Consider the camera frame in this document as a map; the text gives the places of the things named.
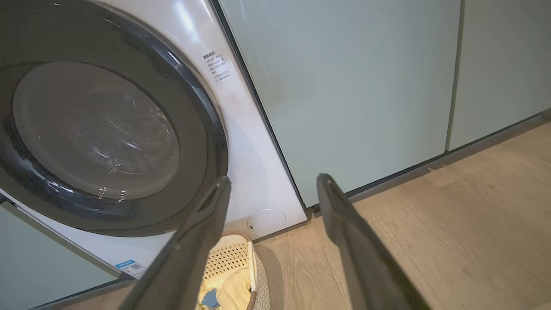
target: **clothes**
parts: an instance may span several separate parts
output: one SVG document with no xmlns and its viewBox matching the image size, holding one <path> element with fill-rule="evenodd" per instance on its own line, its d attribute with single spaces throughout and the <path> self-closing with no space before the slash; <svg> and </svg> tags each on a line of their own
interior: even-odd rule
<svg viewBox="0 0 551 310">
<path fill-rule="evenodd" d="M 208 292 L 203 298 L 203 302 L 201 304 L 210 308 L 216 308 L 218 306 L 218 301 L 216 300 L 216 289 Z"/>
<path fill-rule="evenodd" d="M 208 292 L 216 290 L 216 300 L 220 304 L 217 310 L 246 310 L 251 299 L 250 277 L 249 267 L 244 267 L 226 277 L 210 279 L 208 286 L 201 282 L 197 302 L 202 303 Z"/>
<path fill-rule="evenodd" d="M 230 274 L 222 288 L 217 290 L 216 299 L 223 310 L 246 310 L 251 300 L 251 278 L 249 268 L 237 269 Z"/>
<path fill-rule="evenodd" d="M 195 310 L 212 310 L 212 308 L 198 303 L 195 305 Z"/>
</svg>

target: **white plastic basket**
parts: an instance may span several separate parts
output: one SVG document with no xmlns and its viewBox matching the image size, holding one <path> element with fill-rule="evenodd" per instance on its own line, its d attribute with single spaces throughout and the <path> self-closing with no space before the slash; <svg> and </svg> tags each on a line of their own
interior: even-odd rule
<svg viewBox="0 0 551 310">
<path fill-rule="evenodd" d="M 242 231 L 228 231 L 210 250 L 203 283 L 223 281 L 236 269 L 249 267 L 251 277 L 251 299 L 247 310 L 269 310 L 270 294 L 264 266 L 255 253 L 251 238 Z"/>
</svg>

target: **cabinet door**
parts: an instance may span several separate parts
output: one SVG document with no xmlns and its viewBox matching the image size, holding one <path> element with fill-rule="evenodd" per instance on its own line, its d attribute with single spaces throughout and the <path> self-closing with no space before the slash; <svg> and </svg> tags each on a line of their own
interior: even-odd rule
<svg viewBox="0 0 551 310">
<path fill-rule="evenodd" d="M 460 0 L 220 0 L 306 206 L 444 152 Z"/>
<path fill-rule="evenodd" d="M 551 1 L 465 0 L 452 150 L 551 106 Z"/>
<path fill-rule="evenodd" d="M 37 307 L 118 276 L 13 205 L 0 205 L 0 309 Z"/>
</svg>

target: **washing machine door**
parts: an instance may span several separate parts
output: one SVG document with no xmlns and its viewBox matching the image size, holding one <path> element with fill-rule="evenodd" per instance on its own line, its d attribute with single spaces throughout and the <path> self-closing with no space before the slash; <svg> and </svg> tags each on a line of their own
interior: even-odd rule
<svg viewBox="0 0 551 310">
<path fill-rule="evenodd" d="M 176 228 L 228 170 L 197 78 L 140 25 L 86 1 L 0 4 L 0 187 L 111 236 Z"/>
</svg>

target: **washing machine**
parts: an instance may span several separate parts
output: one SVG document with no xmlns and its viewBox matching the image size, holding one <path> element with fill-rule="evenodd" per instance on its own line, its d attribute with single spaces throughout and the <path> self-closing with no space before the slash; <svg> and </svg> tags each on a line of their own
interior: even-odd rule
<svg viewBox="0 0 551 310">
<path fill-rule="evenodd" d="M 224 229 L 256 239 L 306 221 L 208 1 L 17 0 L 0 14 L 0 192 L 41 225 L 146 269 L 223 175 Z"/>
</svg>

